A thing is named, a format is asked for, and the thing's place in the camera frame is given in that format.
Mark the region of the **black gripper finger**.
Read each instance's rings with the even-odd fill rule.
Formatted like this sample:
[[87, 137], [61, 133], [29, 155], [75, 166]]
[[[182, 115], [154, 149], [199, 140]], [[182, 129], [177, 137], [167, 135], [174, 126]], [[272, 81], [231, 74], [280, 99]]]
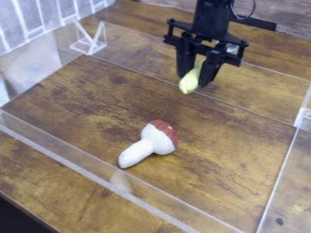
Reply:
[[193, 45], [181, 41], [177, 45], [177, 72], [179, 78], [183, 78], [195, 66], [197, 53]]
[[206, 87], [209, 83], [214, 80], [221, 67], [222, 67], [222, 53], [217, 50], [211, 50], [202, 64], [202, 69], [199, 73], [201, 87]]

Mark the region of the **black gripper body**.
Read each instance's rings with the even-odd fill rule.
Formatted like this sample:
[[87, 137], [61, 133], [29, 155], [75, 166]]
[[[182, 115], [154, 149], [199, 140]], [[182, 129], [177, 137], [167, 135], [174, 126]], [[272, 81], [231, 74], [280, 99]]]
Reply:
[[[207, 54], [211, 50], [217, 50], [222, 53], [222, 65], [230, 64], [233, 66], [241, 66], [245, 56], [245, 50], [250, 46], [250, 43], [231, 35], [227, 30], [221, 35], [215, 35], [215, 29], [209, 30], [206, 24], [186, 23], [171, 18], [167, 21], [169, 32], [165, 35], [165, 43], [174, 46], [181, 41], [189, 42], [198, 55], [207, 58]], [[234, 44], [238, 46], [237, 54], [226, 52], [226, 46]]]

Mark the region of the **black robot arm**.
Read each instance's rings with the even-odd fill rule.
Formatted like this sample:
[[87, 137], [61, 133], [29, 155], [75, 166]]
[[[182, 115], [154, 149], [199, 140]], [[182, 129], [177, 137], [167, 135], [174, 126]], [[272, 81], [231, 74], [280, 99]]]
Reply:
[[198, 86], [214, 81], [223, 64], [241, 66], [250, 43], [229, 33], [234, 20], [236, 0], [197, 0], [194, 23], [171, 18], [165, 43], [175, 46], [179, 78], [195, 67], [197, 56], [206, 57], [199, 70]]

